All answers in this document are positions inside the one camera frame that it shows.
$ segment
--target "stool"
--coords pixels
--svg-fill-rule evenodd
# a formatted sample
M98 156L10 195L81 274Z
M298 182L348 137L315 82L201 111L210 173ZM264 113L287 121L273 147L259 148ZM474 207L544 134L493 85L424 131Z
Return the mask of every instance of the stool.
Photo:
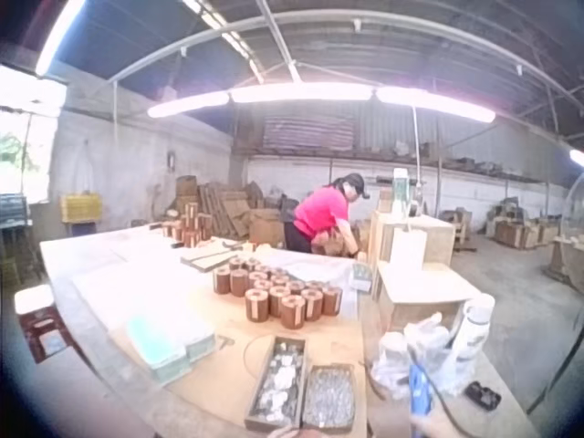
M25 333L26 343L28 343L36 363L40 363L49 357L45 352L40 337L45 333L57 330L65 341L66 346L73 347L77 354L93 369L58 313L53 292L49 285L31 287L16 292L15 310L20 328Z

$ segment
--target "work table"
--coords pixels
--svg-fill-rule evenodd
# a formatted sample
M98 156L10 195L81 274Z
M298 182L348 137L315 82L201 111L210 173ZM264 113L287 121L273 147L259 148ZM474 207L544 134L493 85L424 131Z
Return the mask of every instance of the work table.
M167 294L188 295L179 287L174 287L179 284L209 283L210 274L198 273L188 266L180 265L180 256L176 253L178 250L168 247L156 251L156 254L144 254L145 248L139 240L145 232L146 228L141 227L41 244L57 307L71 335L84 350L96 374L137 415L165 438L257 436L185 401L168 387L162 387L148 371L120 348L119 342L114 341L115 327L127 317L125 312L135 306L132 300L121 298L117 306L98 308L97 304L91 306L89 302L92 301L79 292L80 279L89 281L95 278L95 283L98 283L106 281L106 278L100 280L107 276L106 273L116 277L109 281L123 283L128 282L129 278L135 278L136 284L139 284L140 276L144 276L144 273L161 270L168 273L169 285L165 291ZM307 264L316 260L311 257L320 257L302 256L307 257ZM339 262L352 263L347 259L339 259ZM370 315L375 315L375 305L369 296L359 296L358 301L365 360L373 360L378 352L377 340L380 335L379 321L370 318ZM495 412L485 414L464 397L449 398L448 402L456 418L460 418L469 430L485 433L484 436L537 436L515 398L483 354L478 361L476 378L501 393L503 400ZM409 403L393 401L391 398L382 401L369 385L367 417L376 436L380 438L410 436Z

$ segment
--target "wooden table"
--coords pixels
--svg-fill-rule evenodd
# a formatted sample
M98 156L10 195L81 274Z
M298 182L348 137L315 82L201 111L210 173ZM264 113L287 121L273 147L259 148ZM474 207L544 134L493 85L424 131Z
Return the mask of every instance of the wooden table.
M86 276L100 269L114 271L119 269L120 272L124 272L130 269L129 259L132 259L131 261L135 264L143 263L144 265L141 266L144 266L144 269L157 266L159 269L168 269L169 272L184 272L183 270L173 271L176 269L174 267L177 263L176 255L163 255L158 257L155 263L148 263L147 254L143 254L143 250L133 253L128 251L136 236L143 232L141 228L134 228L41 244L57 306L69 331L85 351L95 372L160 435L166 438L257 436L199 409L154 381L148 372L145 372L135 360L112 341L107 328L96 317L88 302L79 294L75 282L80 276ZM126 251L116 249L124 246ZM369 297L360 297L359 302L362 317L375 314ZM125 315L119 313L111 317L113 320L111 324L115 324L116 318L125 318ZM380 333L376 331L375 318L367 317L362 320L365 358L372 360L377 354L376 342ZM501 406L495 413L485 417L469 401L457 398L451 401L455 403L455 412L459 412L461 417L475 427L482 427L482 431L487 430L486 436L500 438L537 435L509 389L484 356L479 361L477 378L503 395ZM403 436L404 438L410 436L408 404L407 401L381 401L368 386L368 418L376 435L379 437Z

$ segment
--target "corrugated metal wall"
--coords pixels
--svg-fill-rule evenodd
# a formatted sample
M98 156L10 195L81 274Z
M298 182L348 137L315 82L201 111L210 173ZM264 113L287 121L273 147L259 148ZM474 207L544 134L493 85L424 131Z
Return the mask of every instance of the corrugated metal wall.
M261 124L267 112L280 106L288 106L289 110L305 117L309 117L313 111L352 114L355 120L357 150L383 153L395 150L396 143L401 142L406 143L413 152L414 131L410 108L385 105L377 100L278 102L248 108L253 112L252 118L255 122ZM443 156L446 159L472 158L476 162L493 162L502 165L505 172L564 186L570 186L580 172L566 151L555 142L507 120L497 119L486 125L436 111L418 109L418 132L420 143L438 142L440 132L440 143L444 147Z

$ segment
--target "concrete floor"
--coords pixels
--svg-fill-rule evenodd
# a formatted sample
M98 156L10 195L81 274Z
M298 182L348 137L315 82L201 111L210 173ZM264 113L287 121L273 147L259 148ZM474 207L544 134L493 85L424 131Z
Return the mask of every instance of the concrete floor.
M485 353L526 409L567 354L576 336L574 321L584 305L584 295L542 274L551 247L518 251L482 236L475 236L474 243L478 251L455 254L453 268L495 297ZM29 379L37 365L14 316L12 294L5 291L2 308L4 377L18 384ZM584 394L584 374L579 372L583 369L584 352L579 351L558 386L531 415L542 436L566 436L562 430L576 421L574 408Z

